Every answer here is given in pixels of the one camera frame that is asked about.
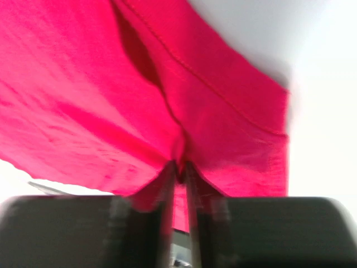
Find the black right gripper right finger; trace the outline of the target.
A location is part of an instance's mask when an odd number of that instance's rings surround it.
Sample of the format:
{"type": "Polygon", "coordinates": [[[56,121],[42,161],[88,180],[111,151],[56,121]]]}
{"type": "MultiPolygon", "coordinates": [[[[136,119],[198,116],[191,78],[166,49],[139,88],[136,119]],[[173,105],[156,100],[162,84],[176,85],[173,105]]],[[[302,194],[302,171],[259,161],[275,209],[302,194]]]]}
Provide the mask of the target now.
{"type": "Polygon", "coordinates": [[[193,267],[231,267],[231,236],[226,199],[196,166],[184,167],[193,267]]]}

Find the crimson red t shirt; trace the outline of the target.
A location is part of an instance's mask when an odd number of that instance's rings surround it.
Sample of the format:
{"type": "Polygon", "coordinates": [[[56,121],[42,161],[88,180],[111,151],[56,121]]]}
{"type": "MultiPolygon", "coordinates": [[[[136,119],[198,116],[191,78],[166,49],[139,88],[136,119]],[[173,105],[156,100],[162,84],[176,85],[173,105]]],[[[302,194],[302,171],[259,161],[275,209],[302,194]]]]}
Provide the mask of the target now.
{"type": "Polygon", "coordinates": [[[186,1],[2,1],[1,159],[131,195],[170,160],[287,193],[288,91],[186,1]]]}

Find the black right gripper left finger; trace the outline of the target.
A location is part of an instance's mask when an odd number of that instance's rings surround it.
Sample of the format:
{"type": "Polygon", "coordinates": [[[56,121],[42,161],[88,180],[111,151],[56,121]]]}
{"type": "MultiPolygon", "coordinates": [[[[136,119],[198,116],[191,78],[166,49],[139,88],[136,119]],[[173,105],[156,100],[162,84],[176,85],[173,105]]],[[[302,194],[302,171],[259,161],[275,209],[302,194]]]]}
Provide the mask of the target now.
{"type": "Polygon", "coordinates": [[[131,267],[169,266],[175,177],[171,160],[132,197],[131,267]]]}

